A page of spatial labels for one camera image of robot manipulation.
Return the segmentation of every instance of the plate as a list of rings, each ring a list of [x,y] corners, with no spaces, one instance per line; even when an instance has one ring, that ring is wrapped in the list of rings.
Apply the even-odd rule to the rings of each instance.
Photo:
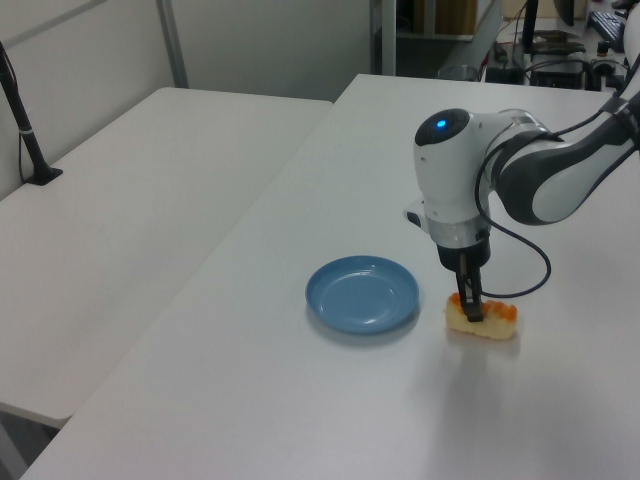
[[[403,266],[361,255],[316,271],[307,283],[306,297],[320,320],[335,330],[381,333],[411,317],[418,306],[418,284]]]

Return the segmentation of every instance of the table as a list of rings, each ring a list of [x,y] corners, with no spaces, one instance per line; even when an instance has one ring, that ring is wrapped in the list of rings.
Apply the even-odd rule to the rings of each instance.
[[[492,204],[554,267],[517,300],[510,342],[446,332],[453,274],[402,217],[419,194],[413,137],[429,115],[524,107],[559,129],[607,98],[522,92],[358,76],[25,480],[634,478],[637,156],[560,224],[516,226]],[[487,289],[540,278],[524,247],[494,233],[492,250]],[[311,274],[353,254],[412,271],[412,322],[354,337],[307,310]]]
[[[0,202],[0,409],[62,426],[329,108],[159,90]]]

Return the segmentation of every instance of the orange topping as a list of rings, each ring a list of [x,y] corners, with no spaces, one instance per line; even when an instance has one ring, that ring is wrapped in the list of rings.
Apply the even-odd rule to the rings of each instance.
[[[460,294],[458,292],[452,294],[449,297],[449,301],[458,307],[458,312],[462,312],[462,306],[460,305]],[[482,303],[482,314],[493,314],[507,322],[515,322],[518,316],[518,309],[515,305],[507,305],[503,302],[496,302],[494,300],[487,300]]]

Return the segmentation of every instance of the white wall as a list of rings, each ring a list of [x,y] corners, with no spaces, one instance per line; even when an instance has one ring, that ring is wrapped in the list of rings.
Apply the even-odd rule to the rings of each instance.
[[[174,0],[191,88],[335,101],[370,72],[371,0]]]
[[[77,3],[66,0],[61,5]],[[24,18],[16,21],[23,28],[34,23]],[[7,53],[49,163],[151,92],[173,86],[152,0],[108,0],[8,48]],[[17,142],[15,121],[0,93],[0,198],[20,185]],[[23,160],[28,174],[30,160],[28,156]]]

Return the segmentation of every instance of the bread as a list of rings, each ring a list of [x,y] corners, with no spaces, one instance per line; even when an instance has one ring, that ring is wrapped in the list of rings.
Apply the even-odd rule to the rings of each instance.
[[[483,302],[482,322],[470,322],[462,311],[460,294],[454,293],[447,300],[445,318],[447,327],[463,333],[471,333],[494,340],[508,340],[516,330],[518,309],[513,305],[492,300]]]

